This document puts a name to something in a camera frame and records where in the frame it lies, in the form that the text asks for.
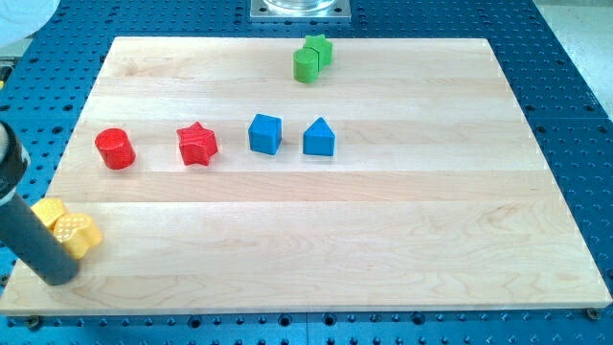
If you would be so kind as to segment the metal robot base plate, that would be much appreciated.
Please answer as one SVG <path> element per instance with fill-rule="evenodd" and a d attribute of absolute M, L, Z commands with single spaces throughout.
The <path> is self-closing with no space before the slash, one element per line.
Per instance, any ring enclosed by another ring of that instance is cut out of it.
<path fill-rule="evenodd" d="M 249 0 L 252 21 L 308 21 L 352 18 L 350 0 Z"/>

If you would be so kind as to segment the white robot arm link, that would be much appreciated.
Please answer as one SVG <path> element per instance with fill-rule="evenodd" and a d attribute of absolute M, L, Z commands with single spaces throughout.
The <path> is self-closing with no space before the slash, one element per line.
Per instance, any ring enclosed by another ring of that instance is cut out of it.
<path fill-rule="evenodd" d="M 59 0 L 1 0 L 1 46 L 41 29 L 57 11 Z"/>

